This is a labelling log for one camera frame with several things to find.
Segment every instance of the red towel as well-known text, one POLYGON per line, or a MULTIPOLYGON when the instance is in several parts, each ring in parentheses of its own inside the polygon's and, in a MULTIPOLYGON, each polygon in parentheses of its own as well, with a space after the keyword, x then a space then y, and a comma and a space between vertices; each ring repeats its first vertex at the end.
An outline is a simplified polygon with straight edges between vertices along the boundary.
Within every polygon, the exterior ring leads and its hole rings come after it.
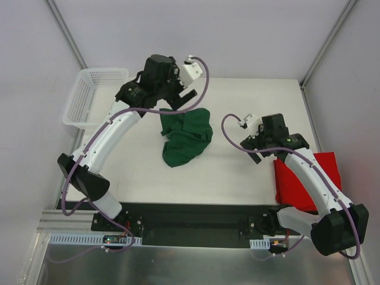
MULTIPOLYGON (((334 153, 314 154, 319 165, 341 190, 340 175, 334 153)), ((274 161, 275 187, 277 194, 275 199, 279 204, 290 204, 298 210, 309 212, 316 211, 316 207, 309 194, 302 186, 296 175, 279 159, 274 161)))

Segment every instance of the white table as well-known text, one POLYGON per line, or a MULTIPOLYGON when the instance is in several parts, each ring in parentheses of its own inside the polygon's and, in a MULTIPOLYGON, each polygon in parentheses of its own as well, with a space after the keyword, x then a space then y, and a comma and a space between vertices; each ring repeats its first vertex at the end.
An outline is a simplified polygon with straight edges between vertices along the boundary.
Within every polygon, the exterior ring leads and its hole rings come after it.
MULTIPOLYGON (((204 80, 200 79, 192 87, 200 94, 203 86, 204 80)), ((110 94, 109 102, 113 98, 114 94, 110 94)), ((94 105, 104 109, 109 102, 95 101, 94 105)), ((160 102, 159 107, 167 104, 160 102)), ((214 135, 205 151, 186 165, 171 168, 163 161, 166 138, 160 134, 162 128, 156 114, 146 114, 121 139, 100 173, 110 180, 110 190, 120 202, 276 204, 274 157, 256 165, 246 153, 232 147, 220 128, 227 113, 241 118, 249 113, 257 116, 282 113, 290 133, 302 134, 316 152, 296 80, 212 78, 199 107, 211 112, 214 135)), ((248 136, 233 118, 226 121, 226 131, 238 144, 248 136)), ((91 132, 86 131, 84 139, 89 135, 91 132)), ((73 187, 69 189, 68 201, 82 197, 73 187)))

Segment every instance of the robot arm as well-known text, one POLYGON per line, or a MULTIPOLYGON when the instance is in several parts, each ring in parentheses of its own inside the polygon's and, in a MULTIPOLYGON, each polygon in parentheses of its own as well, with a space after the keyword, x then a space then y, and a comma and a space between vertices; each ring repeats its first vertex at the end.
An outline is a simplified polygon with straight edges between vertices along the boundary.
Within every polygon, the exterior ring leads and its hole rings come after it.
POLYGON ((118 112, 131 107, 151 109, 161 99, 167 101, 173 110, 177 110, 197 95, 195 90, 183 97, 179 93, 201 74, 202 69, 191 56, 183 65, 177 65, 172 57, 152 55, 136 79, 121 87, 109 113, 94 134, 70 156, 62 153, 58 158, 58 164, 67 178, 75 162, 82 157, 70 182, 111 219, 121 212, 122 207, 108 191, 109 181, 99 173, 120 139, 145 115, 145 112, 136 110, 120 115, 118 112))
MULTIPOLYGON (((262 118, 249 114, 238 123, 242 128, 249 130, 250 136, 240 143, 248 150, 264 150, 268 148, 285 147, 306 157, 313 163, 307 164, 297 154, 286 151, 268 151, 261 153, 263 157, 274 154, 298 177, 302 185, 311 196, 318 215, 299 211, 289 205, 279 205, 271 209, 259 223, 259 230, 269 235, 280 228, 292 229, 309 237, 316 249, 323 255, 333 254, 355 245, 354 234, 347 215, 342 208, 344 205, 353 217, 360 243, 363 243, 368 222, 368 211, 364 205, 354 205, 334 185, 328 175, 315 159, 309 144, 300 134, 289 135, 283 115, 275 114, 262 118), (326 186, 319 170, 334 195, 326 186)), ((259 163, 261 158, 255 153, 249 153, 251 158, 259 163)))

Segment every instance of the white basket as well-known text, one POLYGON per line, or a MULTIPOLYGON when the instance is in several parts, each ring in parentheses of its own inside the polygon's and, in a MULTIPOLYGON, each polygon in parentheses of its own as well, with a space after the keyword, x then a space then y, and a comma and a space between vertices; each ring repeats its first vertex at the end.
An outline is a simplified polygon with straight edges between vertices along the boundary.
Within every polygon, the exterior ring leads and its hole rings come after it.
POLYGON ((97 127, 128 80, 126 68, 89 68, 78 73, 62 121, 80 129, 97 127))

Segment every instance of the green towel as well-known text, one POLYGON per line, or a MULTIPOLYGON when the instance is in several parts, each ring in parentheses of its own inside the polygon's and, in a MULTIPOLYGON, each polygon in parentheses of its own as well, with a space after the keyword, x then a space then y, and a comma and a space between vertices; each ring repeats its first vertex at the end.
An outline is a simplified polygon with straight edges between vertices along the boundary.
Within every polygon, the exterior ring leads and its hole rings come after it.
POLYGON ((199 156, 211 142, 213 129, 209 124, 210 112, 207 109, 195 109, 179 115, 160 115, 160 118, 161 134, 169 139, 164 145, 162 157, 170 167, 186 164, 199 156))

